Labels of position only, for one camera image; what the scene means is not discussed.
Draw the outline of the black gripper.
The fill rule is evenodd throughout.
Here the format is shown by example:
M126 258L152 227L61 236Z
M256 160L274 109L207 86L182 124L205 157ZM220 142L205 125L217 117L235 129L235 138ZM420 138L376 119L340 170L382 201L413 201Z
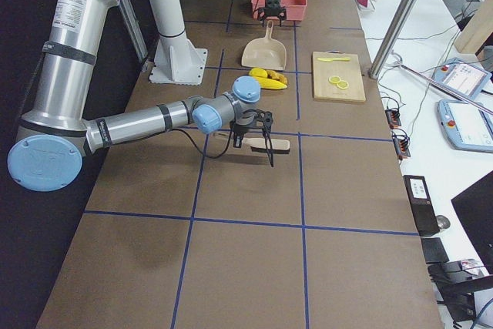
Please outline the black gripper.
M264 7L257 9L257 20L262 26L265 26L265 20L272 17L279 20L279 26L287 20L287 10L280 4L280 0L265 0Z
M274 168L273 144L270 138L272 124L272 112L263 111L262 109L248 109L244 112L243 117L230 123L230 128L233 131L233 147L241 148L243 145L244 135L251 129L261 129L265 149L267 151L267 158L270 166Z

